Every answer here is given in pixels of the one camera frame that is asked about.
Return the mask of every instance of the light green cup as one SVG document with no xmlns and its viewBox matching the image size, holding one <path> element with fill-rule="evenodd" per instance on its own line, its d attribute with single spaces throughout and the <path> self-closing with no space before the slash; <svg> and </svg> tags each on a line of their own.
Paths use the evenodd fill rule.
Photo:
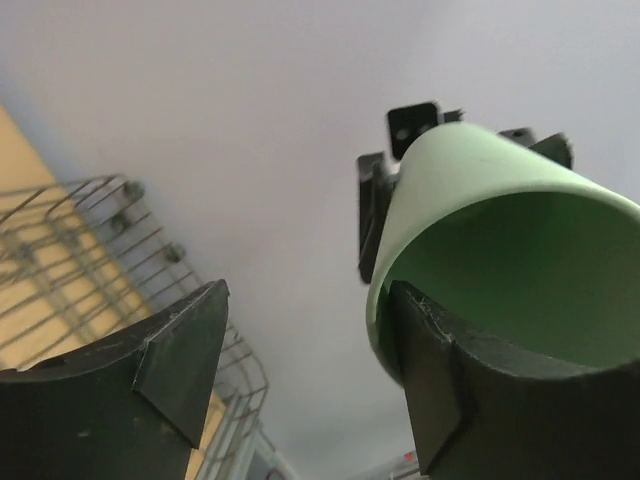
<svg viewBox="0 0 640 480">
<path fill-rule="evenodd" d="M 381 313 L 393 280 L 554 358 L 607 368 L 640 353 L 640 207 L 472 124 L 428 131 L 402 160 L 366 312 L 400 381 Z"/>
</svg>

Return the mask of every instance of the dish rack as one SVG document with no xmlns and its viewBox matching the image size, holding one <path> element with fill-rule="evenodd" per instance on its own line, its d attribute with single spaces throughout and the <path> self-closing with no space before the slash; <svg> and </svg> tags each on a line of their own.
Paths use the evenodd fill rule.
<svg viewBox="0 0 640 480">
<path fill-rule="evenodd" d="M 0 192 L 0 369 L 27 369 L 158 312 L 203 281 L 121 175 Z M 238 478 L 269 388 L 232 322 L 187 480 Z"/>
</svg>

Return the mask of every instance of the black object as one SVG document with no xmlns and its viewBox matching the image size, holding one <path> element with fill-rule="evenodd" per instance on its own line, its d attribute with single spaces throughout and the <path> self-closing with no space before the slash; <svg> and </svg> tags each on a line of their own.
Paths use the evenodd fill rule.
<svg viewBox="0 0 640 480">
<path fill-rule="evenodd" d="M 401 160 L 411 144 L 423 133 L 439 125 L 462 121 L 462 111 L 441 113 L 436 102 L 396 108 L 387 114 L 389 142 L 394 158 Z M 537 142 L 528 128 L 505 130 L 500 135 L 547 157 L 566 168 L 573 167 L 573 155 L 563 134 L 555 134 Z M 378 255 L 380 238 L 398 174 L 390 172 L 384 152 L 363 155 L 357 160 L 359 182 L 359 238 L 358 270 L 366 284 Z"/>
<path fill-rule="evenodd" d="M 406 282 L 385 308 L 422 474 L 640 478 L 640 362 L 595 369 L 521 349 Z"/>
<path fill-rule="evenodd" d="M 182 480 L 204 428 L 229 291 L 162 312 L 30 370 L 0 372 L 2 478 Z"/>
</svg>

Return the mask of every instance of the wire rack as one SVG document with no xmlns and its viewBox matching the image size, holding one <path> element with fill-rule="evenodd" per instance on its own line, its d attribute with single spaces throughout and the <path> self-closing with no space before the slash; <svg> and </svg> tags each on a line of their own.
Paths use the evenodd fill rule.
<svg viewBox="0 0 640 480">
<path fill-rule="evenodd" d="M 0 368 L 93 342 L 203 284 L 144 193 L 121 175 L 0 192 Z M 269 388 L 231 322 L 215 375 L 205 426 L 215 434 L 192 454 L 189 479 L 234 478 Z"/>
</svg>

